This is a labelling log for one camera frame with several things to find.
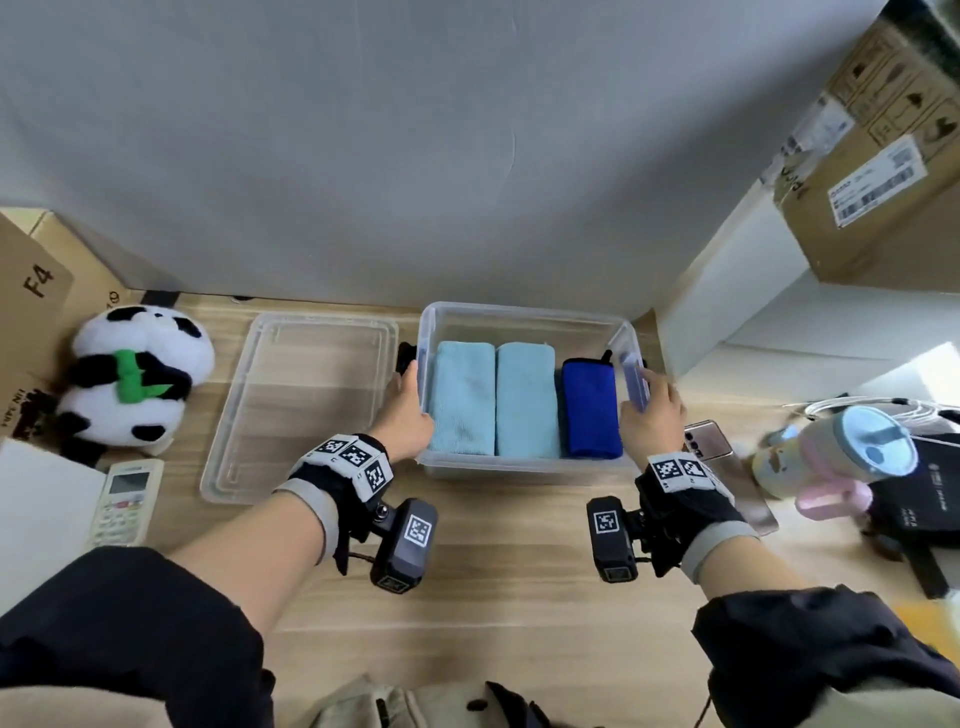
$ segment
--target green bamboo on plush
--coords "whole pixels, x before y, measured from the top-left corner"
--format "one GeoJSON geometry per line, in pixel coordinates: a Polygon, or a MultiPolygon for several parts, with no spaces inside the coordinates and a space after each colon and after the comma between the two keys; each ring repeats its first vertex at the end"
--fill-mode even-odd
{"type": "Polygon", "coordinates": [[[136,352],[120,349],[113,353],[117,360],[117,399],[124,404],[140,404],[166,393],[172,384],[143,385],[143,370],[136,363],[136,352]]]}

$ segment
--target wooden table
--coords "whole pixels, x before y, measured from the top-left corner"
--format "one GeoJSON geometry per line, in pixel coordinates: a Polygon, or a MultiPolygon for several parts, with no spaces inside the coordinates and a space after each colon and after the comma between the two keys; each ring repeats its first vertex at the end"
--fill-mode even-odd
{"type": "MultiPolygon", "coordinates": [[[[217,367],[187,406],[166,469],[148,545],[170,550],[239,512],[200,498],[206,453],[252,319],[260,312],[313,311],[398,317],[411,340],[419,313],[256,299],[236,303],[183,295],[178,308],[208,328],[217,367]]],[[[656,366],[659,346],[638,331],[656,366]]],[[[744,453],[782,426],[776,403],[707,400],[687,403],[690,421],[713,419],[744,453]]],[[[629,480],[604,486],[443,482],[416,465],[398,470],[392,502],[416,495],[441,520],[427,578],[397,597],[376,589],[364,565],[341,577],[316,569],[267,641],[267,667],[277,677],[277,724],[299,717],[317,697],[361,673],[388,683],[490,679],[535,699],[554,720],[580,726],[693,724],[707,696],[708,661],[690,635],[700,591],[678,571],[656,579],[602,583],[590,558],[585,504],[613,493],[636,504],[629,480]]],[[[906,566],[883,561],[846,520],[812,522],[774,503],[780,532],[765,539],[803,574],[843,582],[888,600],[921,592],[906,566]]],[[[714,715],[704,725],[717,726],[714,715]]]]}

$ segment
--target blue towel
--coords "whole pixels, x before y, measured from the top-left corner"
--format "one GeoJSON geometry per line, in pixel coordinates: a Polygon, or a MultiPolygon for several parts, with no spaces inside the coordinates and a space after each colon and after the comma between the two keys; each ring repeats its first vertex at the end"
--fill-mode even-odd
{"type": "Polygon", "coordinates": [[[570,457],[614,460],[623,454],[616,378],[604,359],[567,359],[561,369],[570,457]]]}
{"type": "Polygon", "coordinates": [[[496,350],[496,454],[560,457],[556,354],[546,344],[496,350]]]}
{"type": "Polygon", "coordinates": [[[493,455],[496,437],[496,354],[493,344],[442,341],[432,364],[430,449],[493,455]]]}

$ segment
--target remote display screen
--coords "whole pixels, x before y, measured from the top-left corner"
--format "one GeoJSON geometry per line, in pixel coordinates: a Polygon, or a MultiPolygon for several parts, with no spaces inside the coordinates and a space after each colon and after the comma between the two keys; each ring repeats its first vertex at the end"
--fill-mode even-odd
{"type": "Polygon", "coordinates": [[[116,494],[142,491],[147,487],[148,480],[150,480],[149,473],[121,473],[114,476],[113,482],[110,483],[110,492],[116,494]]]}

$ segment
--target light blue towel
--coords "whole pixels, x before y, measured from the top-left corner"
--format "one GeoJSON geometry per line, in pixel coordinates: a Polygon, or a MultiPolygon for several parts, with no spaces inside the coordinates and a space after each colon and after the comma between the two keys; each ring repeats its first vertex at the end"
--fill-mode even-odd
{"type": "Polygon", "coordinates": [[[496,454],[560,457],[555,359],[546,344],[496,350],[496,454]]]}
{"type": "Polygon", "coordinates": [[[493,344],[442,341],[433,365],[430,449],[493,455],[496,355],[493,344]]]}

